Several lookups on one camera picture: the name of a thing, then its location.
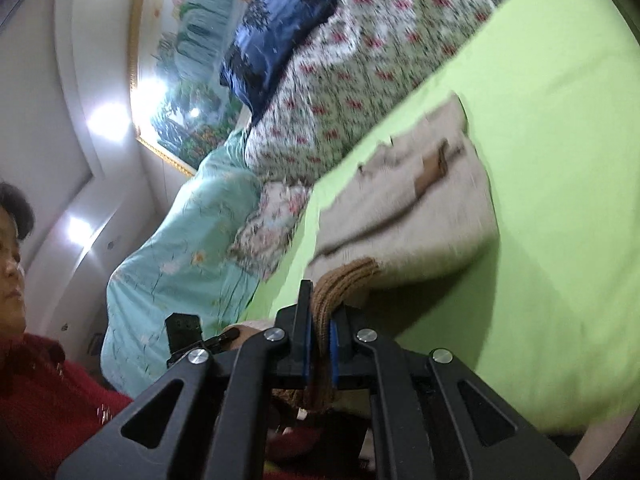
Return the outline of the beige knitted sweater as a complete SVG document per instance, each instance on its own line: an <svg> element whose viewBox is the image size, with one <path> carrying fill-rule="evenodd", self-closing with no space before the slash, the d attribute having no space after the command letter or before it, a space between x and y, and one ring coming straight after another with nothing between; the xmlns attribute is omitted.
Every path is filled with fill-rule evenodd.
<svg viewBox="0 0 640 480"><path fill-rule="evenodd" d="M408 131L381 142L319 216L305 270L317 345L303 389L277 395L325 410L331 384L330 321L340 304L360 306L373 289L442 278L467 266L498 235L487 171L466 134L455 93Z"/></svg>

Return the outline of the teal floral bedsheet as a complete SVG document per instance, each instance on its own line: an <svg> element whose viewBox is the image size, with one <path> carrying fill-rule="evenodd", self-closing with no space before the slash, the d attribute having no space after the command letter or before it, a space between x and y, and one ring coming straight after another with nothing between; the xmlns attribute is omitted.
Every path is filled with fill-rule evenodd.
<svg viewBox="0 0 640 480"><path fill-rule="evenodd" d="M165 373L169 315L196 315L211 337L238 322L254 295L258 279L228 256L262 194L245 144L245 132L235 130L209 153L157 230L108 281L101 370L130 398Z"/></svg>

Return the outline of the pastel floral ruffled pillow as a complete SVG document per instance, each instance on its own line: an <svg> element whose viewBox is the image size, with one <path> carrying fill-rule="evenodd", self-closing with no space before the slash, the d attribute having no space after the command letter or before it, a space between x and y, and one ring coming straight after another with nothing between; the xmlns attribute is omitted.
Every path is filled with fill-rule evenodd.
<svg viewBox="0 0 640 480"><path fill-rule="evenodd" d="M310 192L300 183L267 182L257 209L236 232L229 257L249 274L268 280L288 250Z"/></svg>

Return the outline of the person in red sweater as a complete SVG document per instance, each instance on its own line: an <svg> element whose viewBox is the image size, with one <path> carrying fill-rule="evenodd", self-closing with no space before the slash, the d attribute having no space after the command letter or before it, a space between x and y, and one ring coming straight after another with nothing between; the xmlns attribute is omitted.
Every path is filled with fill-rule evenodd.
<svg viewBox="0 0 640 480"><path fill-rule="evenodd" d="M51 479L64 460L126 408L128 396L70 362L55 340L27 333L21 244L35 215L24 193L1 185L1 475ZM269 403L267 479L364 479L366 422L330 411L298 420Z"/></svg>

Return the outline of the gold framed landscape painting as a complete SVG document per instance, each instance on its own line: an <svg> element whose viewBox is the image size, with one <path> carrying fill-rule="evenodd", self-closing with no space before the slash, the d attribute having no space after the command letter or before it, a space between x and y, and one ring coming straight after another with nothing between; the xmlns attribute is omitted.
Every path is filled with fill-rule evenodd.
<svg viewBox="0 0 640 480"><path fill-rule="evenodd" d="M129 64L136 137L185 174L194 174L233 130L254 126L250 110L219 82L249 1L134 0Z"/></svg>

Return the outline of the dark blue shiny pillow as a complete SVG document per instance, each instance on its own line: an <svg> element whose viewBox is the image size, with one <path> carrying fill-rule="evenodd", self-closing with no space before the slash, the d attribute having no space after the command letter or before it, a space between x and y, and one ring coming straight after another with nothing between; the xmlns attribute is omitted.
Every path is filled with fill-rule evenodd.
<svg viewBox="0 0 640 480"><path fill-rule="evenodd" d="M250 0L220 66L219 82L255 125L277 91L288 61L336 11L340 0Z"/></svg>

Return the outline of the white red floral quilt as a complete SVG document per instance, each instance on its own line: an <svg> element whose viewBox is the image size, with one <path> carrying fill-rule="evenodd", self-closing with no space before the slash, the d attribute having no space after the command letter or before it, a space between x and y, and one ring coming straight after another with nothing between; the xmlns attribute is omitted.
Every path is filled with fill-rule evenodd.
<svg viewBox="0 0 640 480"><path fill-rule="evenodd" d="M340 0L250 129L247 166L267 179L321 178L503 1Z"/></svg>

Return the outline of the lime green blanket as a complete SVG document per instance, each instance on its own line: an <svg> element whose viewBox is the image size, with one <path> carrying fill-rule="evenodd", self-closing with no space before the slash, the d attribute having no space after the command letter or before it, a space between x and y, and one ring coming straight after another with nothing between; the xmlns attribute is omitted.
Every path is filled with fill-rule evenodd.
<svg viewBox="0 0 640 480"><path fill-rule="evenodd" d="M506 0L311 193L245 311L297 297L320 211L376 146L460 96L499 239L449 283L382 292L384 332L447 348L544 431L639 404L639 46L612 0Z"/></svg>

